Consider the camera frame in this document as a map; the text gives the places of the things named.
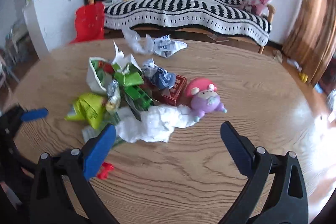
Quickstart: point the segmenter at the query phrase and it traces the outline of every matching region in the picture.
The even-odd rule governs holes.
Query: red chair
[[[70,44],[104,39],[104,4],[85,5],[76,11],[77,36]]]

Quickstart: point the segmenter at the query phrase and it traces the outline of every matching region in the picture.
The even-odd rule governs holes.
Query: patterned throw
[[[266,45],[270,22],[239,10],[241,0],[133,0],[105,4],[105,27],[152,25],[179,29],[201,27],[234,36],[246,35],[258,45]]]

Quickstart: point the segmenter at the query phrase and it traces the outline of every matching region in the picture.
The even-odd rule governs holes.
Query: white cabinet
[[[33,0],[24,8],[28,32],[39,58],[75,39],[75,12],[83,5],[83,0]]]

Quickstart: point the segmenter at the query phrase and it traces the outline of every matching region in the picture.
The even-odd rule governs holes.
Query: wooden table
[[[115,41],[130,53],[123,39]],[[121,224],[217,223],[247,181],[219,135],[221,123],[230,121],[255,146],[274,154],[297,153],[312,218],[334,189],[335,175],[329,172],[336,153],[330,132],[312,116],[294,80],[270,57],[212,43],[186,43],[187,49],[168,59],[151,57],[189,80],[202,76],[213,80],[228,113],[207,114],[191,128],[176,129],[169,143],[139,141],[116,147],[107,157],[115,165],[109,178],[91,179],[105,205]],[[43,152],[54,155],[83,146],[85,123],[67,122],[64,117],[71,102],[89,91],[88,58],[114,55],[112,40],[66,46],[52,51],[26,75],[14,98],[28,109],[46,107],[49,116],[22,126],[16,144],[24,156],[37,162]],[[148,56],[135,58],[141,64]],[[272,178],[255,213],[265,202]],[[84,214],[67,180],[66,187],[76,210]]]

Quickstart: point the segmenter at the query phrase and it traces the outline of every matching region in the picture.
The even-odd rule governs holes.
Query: crumpled white tissue
[[[115,127],[117,135],[124,141],[134,143],[168,142],[175,127],[186,128],[195,124],[191,109],[180,105],[151,106],[148,111],[141,112],[141,122],[137,120],[129,107],[118,109],[119,124]]]

